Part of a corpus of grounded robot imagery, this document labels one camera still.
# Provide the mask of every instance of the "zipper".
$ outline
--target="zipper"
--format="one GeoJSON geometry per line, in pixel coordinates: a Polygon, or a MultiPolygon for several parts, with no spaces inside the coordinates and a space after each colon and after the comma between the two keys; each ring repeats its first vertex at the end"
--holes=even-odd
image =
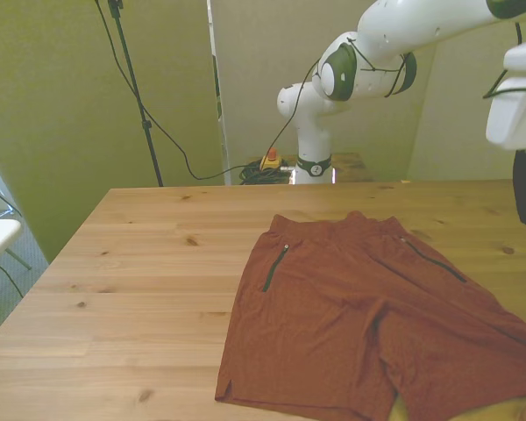
{"type": "Polygon", "coordinates": [[[267,282],[265,282],[265,286],[263,287],[263,292],[267,292],[267,290],[271,286],[271,281],[273,280],[274,271],[277,269],[277,266],[279,266],[279,263],[281,263],[281,260],[284,259],[284,256],[287,253],[288,248],[289,248],[289,245],[286,244],[282,248],[281,254],[279,254],[279,257],[277,257],[277,260],[274,261],[273,265],[271,266],[271,269],[269,269],[269,273],[267,274],[267,282]]]}
{"type": "Polygon", "coordinates": [[[464,276],[460,275],[455,269],[451,268],[450,266],[448,266],[447,264],[443,263],[442,261],[440,260],[436,260],[436,259],[432,259],[431,257],[423,254],[417,247],[415,247],[412,243],[410,243],[409,241],[407,241],[407,239],[403,238],[403,237],[400,237],[400,240],[407,244],[409,246],[409,248],[411,248],[411,250],[413,250],[415,253],[417,253],[419,256],[421,256],[423,259],[425,259],[426,261],[429,261],[430,263],[433,263],[439,267],[441,267],[442,269],[446,270],[447,272],[450,272],[452,275],[454,275],[460,282],[463,282],[463,283],[466,283],[467,282],[467,279],[464,278],[464,276]]]}

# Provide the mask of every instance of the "waistband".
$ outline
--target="waistband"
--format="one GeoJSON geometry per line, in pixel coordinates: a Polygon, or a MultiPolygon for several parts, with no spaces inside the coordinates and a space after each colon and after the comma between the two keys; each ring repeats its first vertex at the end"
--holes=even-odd
{"type": "Polygon", "coordinates": [[[396,217],[379,221],[367,218],[358,211],[349,213],[345,219],[339,221],[295,222],[282,215],[275,215],[269,231],[314,241],[339,238],[355,240],[378,235],[408,235],[396,217]]]}

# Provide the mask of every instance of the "shorts leg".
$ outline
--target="shorts leg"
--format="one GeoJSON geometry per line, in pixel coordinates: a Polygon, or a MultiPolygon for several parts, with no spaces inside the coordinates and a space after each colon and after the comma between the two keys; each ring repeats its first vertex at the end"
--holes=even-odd
{"type": "Polygon", "coordinates": [[[264,234],[240,282],[216,399],[324,421],[387,419],[395,391],[369,311],[344,300],[355,270],[335,247],[264,234]]]}
{"type": "Polygon", "coordinates": [[[526,396],[526,324],[444,256],[401,235],[370,238],[365,249],[379,263],[379,283],[391,286],[380,357],[410,418],[445,421],[526,396]]]}

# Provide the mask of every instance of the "wooden table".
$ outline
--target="wooden table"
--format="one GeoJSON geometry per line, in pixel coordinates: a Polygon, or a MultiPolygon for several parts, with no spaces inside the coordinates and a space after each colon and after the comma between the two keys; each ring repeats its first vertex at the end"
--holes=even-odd
{"type": "Polygon", "coordinates": [[[526,320],[510,182],[112,190],[0,328],[0,421],[300,419],[213,401],[230,310],[275,213],[352,210],[396,215],[526,320]]]}

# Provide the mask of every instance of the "light stand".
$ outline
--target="light stand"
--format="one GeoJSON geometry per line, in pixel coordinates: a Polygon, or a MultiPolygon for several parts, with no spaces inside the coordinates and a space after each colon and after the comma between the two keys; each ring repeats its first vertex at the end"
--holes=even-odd
{"type": "Polygon", "coordinates": [[[142,100],[140,99],[139,86],[137,84],[136,77],[134,76],[134,71],[132,70],[131,56],[129,55],[129,49],[126,46],[126,41],[124,39],[123,26],[121,26],[121,14],[119,13],[119,9],[123,9],[123,1],[108,0],[107,3],[109,4],[111,16],[113,17],[113,19],[115,19],[115,24],[117,25],[119,38],[121,39],[121,46],[123,47],[124,58],[126,60],[126,65],[129,68],[129,76],[131,77],[134,96],[137,98],[137,104],[139,105],[140,118],[142,119],[142,128],[144,129],[144,134],[146,135],[146,142],[148,142],[148,148],[150,149],[150,156],[152,157],[152,164],[154,166],[154,171],[156,172],[158,185],[160,187],[164,187],[164,182],[161,179],[160,167],[158,166],[158,159],[156,158],[156,151],[154,150],[154,144],[152,142],[152,135],[150,134],[152,123],[150,122],[150,120],[146,119],[144,105],[142,104],[142,100]]]}

